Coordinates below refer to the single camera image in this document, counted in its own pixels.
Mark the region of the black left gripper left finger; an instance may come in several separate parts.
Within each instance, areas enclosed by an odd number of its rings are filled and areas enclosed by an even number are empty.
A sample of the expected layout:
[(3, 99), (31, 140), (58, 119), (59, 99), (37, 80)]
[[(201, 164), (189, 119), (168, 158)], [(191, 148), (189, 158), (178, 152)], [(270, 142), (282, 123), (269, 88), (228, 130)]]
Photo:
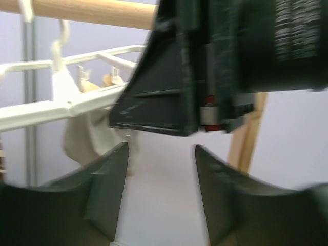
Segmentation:
[(1, 183), (1, 245), (110, 245), (128, 166), (123, 142), (40, 187)]

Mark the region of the white clip hanger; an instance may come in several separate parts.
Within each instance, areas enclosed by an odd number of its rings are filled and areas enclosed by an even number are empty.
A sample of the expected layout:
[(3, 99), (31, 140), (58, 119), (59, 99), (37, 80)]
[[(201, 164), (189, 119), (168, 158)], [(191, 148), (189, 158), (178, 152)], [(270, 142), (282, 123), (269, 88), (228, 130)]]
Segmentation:
[[(1, 11), (20, 13), (24, 17), (24, 20), (30, 23), (36, 16), (34, 15), (33, 9), (27, 7), (30, 2), (32, 1), (1, 1)], [(142, 52), (144, 46), (123, 46), (62, 57), (62, 47), (68, 42), (70, 36), (69, 21), (59, 19), (60, 36), (51, 46), (51, 60), (24, 61), (1, 65), (1, 77), (6, 76), (10, 72), (47, 68), (53, 70), (52, 100), (1, 108), (1, 131), (5, 132), (44, 122), (72, 118), (115, 103), (119, 93), (124, 88), (122, 84), (98, 89), (93, 92), (80, 93), (67, 66), (101, 59), (112, 65), (113, 76), (118, 77), (119, 71), (131, 73), (136, 67), (135, 62), (122, 59), (120, 55), (131, 52)]]

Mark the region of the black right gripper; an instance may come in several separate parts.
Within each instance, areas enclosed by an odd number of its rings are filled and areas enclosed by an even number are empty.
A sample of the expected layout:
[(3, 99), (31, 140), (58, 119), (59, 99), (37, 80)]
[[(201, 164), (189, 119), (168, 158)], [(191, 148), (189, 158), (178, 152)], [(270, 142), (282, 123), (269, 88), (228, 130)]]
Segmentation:
[[(197, 54), (190, 60), (189, 32)], [(189, 136), (231, 133), (255, 108), (240, 82), (237, 1), (159, 1), (143, 55), (109, 114), (111, 127)]]

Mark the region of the brown striped sock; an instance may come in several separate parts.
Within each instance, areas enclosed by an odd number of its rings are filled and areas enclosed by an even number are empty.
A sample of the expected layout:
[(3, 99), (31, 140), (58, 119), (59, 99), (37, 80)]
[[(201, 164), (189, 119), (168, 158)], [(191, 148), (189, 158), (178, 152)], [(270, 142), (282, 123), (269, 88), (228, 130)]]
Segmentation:
[(5, 151), (2, 141), (0, 141), (0, 180), (3, 181), (7, 170), (5, 167)]

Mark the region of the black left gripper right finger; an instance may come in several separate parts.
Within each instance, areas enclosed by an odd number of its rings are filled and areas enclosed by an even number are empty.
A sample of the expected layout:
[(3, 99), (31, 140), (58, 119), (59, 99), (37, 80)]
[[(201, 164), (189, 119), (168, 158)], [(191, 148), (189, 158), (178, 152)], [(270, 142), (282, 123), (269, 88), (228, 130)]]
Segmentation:
[(195, 160), (211, 245), (327, 245), (327, 184), (279, 188), (201, 145)]

